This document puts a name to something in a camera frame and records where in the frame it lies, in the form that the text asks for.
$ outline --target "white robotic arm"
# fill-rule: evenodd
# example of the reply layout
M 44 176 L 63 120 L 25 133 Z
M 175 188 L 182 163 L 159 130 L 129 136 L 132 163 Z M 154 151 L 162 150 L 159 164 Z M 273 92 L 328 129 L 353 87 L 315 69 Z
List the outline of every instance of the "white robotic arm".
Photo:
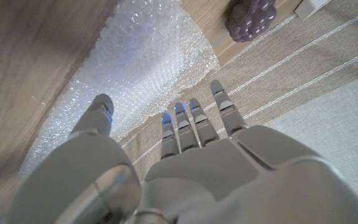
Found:
M 161 161 L 142 185 L 108 137 L 111 100 L 97 96 L 24 182 L 9 223 L 358 223 L 358 197 L 329 162 L 278 131 L 248 127 L 218 81 L 211 92 L 229 138 L 191 99 L 199 145 L 175 104 L 178 134 L 163 114 Z

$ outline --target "wooden board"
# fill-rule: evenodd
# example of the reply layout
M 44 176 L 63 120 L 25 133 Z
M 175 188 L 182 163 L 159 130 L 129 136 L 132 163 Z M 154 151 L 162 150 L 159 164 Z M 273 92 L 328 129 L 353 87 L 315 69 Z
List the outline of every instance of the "wooden board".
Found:
M 0 217 L 40 125 L 116 3 L 0 0 Z

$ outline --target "beige fabric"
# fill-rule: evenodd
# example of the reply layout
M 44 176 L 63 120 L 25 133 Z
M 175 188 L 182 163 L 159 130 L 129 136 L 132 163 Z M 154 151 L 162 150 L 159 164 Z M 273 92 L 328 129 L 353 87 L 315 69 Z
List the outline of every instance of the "beige fabric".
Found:
M 249 125 L 263 124 L 318 96 L 358 78 L 358 1 L 331 1 L 306 21 L 292 19 L 257 45 L 228 63 L 220 71 L 202 80 L 178 101 L 199 100 L 206 114 L 219 130 L 223 124 L 209 92 L 211 80 L 219 80 Z M 334 68 L 344 65 L 340 71 Z M 321 75 L 329 75 L 296 93 L 283 97 Z M 124 148 L 143 179 L 150 167 L 160 159 L 160 118 L 155 118 L 136 134 Z

